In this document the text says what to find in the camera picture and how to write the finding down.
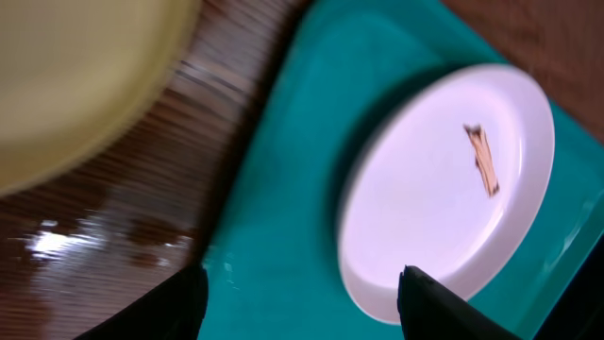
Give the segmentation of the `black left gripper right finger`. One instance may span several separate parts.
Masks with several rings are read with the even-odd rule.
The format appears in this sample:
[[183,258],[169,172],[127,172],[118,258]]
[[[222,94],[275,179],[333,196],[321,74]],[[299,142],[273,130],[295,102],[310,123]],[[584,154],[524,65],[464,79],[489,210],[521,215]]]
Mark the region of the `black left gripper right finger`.
[[399,276],[397,310],[405,340],[516,340],[417,266]]

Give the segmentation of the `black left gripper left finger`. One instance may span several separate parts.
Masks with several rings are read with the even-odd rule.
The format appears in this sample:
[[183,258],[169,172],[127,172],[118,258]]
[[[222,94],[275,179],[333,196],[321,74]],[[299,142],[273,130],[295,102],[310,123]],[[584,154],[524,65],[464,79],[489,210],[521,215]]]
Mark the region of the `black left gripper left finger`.
[[207,271],[188,265],[76,340],[195,339],[206,315]]

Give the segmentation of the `small white plate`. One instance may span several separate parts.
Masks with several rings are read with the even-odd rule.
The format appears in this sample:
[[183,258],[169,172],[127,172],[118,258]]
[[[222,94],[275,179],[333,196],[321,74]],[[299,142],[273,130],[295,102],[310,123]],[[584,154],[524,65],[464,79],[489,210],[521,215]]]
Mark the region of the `small white plate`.
[[508,64],[462,68],[399,104],[354,162],[338,211],[344,288],[399,323],[399,276],[419,267],[469,299],[505,266],[544,201],[555,153],[548,99]]

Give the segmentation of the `yellow plate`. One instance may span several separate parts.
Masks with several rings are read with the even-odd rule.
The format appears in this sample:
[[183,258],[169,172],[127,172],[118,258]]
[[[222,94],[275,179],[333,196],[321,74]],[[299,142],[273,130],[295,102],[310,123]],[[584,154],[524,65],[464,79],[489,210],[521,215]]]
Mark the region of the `yellow plate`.
[[149,109],[186,49],[195,0],[1,0],[1,193],[59,176]]

